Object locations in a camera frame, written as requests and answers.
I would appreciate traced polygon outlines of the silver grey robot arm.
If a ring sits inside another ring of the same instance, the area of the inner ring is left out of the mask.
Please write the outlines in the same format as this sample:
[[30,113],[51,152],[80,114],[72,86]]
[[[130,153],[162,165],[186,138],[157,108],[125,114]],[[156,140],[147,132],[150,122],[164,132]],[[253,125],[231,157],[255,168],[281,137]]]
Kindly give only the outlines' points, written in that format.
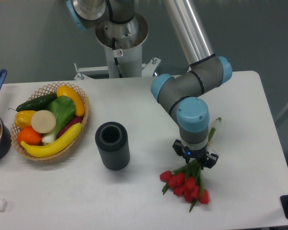
[[[95,28],[105,49],[110,78],[144,74],[142,45],[148,25],[136,13],[134,1],[69,0],[66,5],[78,28]],[[207,150],[210,114],[200,96],[226,83],[232,67],[225,57],[215,55],[192,0],[166,0],[164,5],[189,70],[178,77],[159,75],[151,85],[151,93],[179,127],[180,139],[173,144],[176,154],[211,168],[218,156]]]

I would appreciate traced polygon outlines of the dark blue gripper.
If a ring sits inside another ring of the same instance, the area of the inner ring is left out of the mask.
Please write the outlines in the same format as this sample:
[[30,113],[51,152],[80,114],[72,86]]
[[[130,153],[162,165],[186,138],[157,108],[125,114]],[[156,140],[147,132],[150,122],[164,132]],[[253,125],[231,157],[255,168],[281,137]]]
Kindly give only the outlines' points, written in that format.
[[187,164],[191,158],[196,159],[200,163],[202,170],[204,168],[211,169],[218,160],[217,154],[208,153],[207,144],[201,149],[192,150],[188,146],[183,146],[181,141],[176,139],[172,147],[178,156],[182,156],[185,159]]

